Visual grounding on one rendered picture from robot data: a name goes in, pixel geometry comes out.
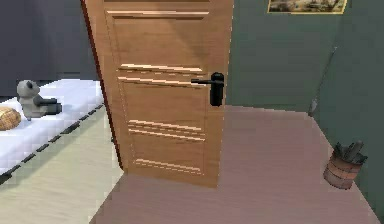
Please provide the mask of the grey baseball bat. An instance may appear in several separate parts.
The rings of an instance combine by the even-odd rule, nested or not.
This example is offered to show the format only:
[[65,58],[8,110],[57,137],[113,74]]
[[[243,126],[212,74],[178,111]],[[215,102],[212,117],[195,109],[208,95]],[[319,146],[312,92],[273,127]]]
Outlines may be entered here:
[[308,110],[308,116],[310,117],[313,117],[315,111],[316,111],[316,108],[317,108],[317,105],[318,105],[318,97],[320,95],[320,89],[321,89],[321,86],[325,80],[325,77],[326,77],[326,74],[328,72],[328,69],[329,69],[329,66],[331,64],[331,61],[332,61],[332,58],[334,57],[336,51],[337,51],[338,47],[337,46],[334,46],[329,57],[328,57],[328,60],[325,64],[325,68],[323,70],[323,73],[322,73],[322,76],[321,76],[321,79],[320,79],[320,83],[316,89],[316,94],[314,96],[314,98],[312,99],[311,101],[311,104],[309,106],[309,110]]

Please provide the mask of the brown wooden room door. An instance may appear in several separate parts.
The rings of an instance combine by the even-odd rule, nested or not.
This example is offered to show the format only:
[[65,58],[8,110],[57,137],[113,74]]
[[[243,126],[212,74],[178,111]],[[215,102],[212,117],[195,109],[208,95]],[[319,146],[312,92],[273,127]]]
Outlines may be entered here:
[[121,169],[216,187],[234,0],[79,1]]

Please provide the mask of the white bed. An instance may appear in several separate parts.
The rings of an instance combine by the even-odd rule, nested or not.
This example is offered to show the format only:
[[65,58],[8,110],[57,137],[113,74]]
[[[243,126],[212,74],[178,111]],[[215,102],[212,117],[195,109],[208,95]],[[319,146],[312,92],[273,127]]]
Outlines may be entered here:
[[41,86],[40,95],[56,98],[63,106],[62,112],[28,121],[16,97],[0,102],[0,106],[13,108],[21,115],[17,127],[0,131],[0,185],[11,178],[23,163],[45,149],[49,142],[78,126],[82,118],[104,104],[101,84],[94,80],[57,80]]

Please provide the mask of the brown wooden bucket bin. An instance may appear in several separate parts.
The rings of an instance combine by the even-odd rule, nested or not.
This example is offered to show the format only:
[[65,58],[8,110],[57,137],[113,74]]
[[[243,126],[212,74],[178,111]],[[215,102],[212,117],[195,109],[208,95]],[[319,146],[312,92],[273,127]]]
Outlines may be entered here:
[[325,170],[323,178],[333,187],[348,190],[359,174],[367,156],[360,153],[364,143],[358,140],[349,146],[337,142]]

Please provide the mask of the grey teddy bear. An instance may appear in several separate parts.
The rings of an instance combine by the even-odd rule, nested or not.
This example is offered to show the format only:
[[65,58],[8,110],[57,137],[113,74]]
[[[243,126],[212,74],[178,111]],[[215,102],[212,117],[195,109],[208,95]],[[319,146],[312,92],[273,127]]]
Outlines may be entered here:
[[43,98],[40,95],[40,87],[32,80],[21,80],[17,84],[17,94],[17,101],[28,121],[62,112],[62,104],[56,98]]

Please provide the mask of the gold framed wall picture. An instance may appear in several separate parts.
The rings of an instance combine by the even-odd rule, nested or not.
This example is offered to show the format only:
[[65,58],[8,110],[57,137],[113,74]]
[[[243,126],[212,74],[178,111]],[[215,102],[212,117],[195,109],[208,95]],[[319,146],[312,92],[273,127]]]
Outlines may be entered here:
[[267,12],[278,14],[343,14],[348,0],[269,0]]

